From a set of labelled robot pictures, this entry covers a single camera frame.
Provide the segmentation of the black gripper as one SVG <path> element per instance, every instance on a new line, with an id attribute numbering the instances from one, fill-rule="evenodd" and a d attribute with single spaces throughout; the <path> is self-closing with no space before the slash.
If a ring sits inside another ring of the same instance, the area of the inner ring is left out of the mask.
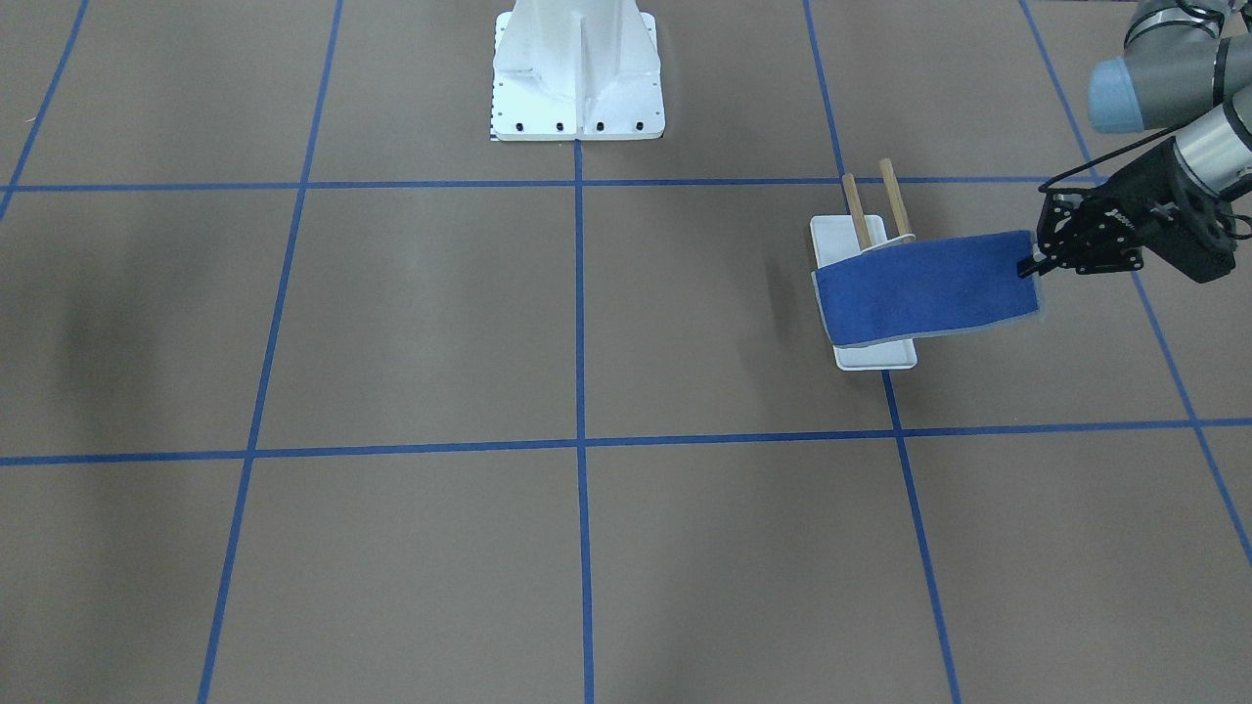
<path id="1" fill-rule="evenodd" d="M 1233 202 L 1249 193 L 1249 169 L 1201 179 L 1173 142 L 1136 157 L 1094 188 L 1060 187 L 1060 173 L 1039 187 L 1045 195 L 1035 228 L 1039 254 L 1020 258 L 1019 278 L 1054 269 L 1078 276 L 1139 271 L 1148 249 L 1189 281 L 1209 284 L 1234 269 L 1239 241 Z"/>

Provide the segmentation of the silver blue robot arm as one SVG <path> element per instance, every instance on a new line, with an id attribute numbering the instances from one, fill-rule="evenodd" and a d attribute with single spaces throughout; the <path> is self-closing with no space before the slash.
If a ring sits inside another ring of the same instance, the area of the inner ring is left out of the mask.
<path id="1" fill-rule="evenodd" d="M 1153 252 L 1199 284 L 1229 276 L 1239 241 L 1234 200 L 1249 193 L 1249 35 L 1224 36 L 1239 1 L 1141 1 L 1123 53 L 1093 68 L 1096 132 L 1141 133 L 1136 160 L 1090 188 L 1045 195 L 1020 278 L 1073 269 L 1131 272 Z"/>

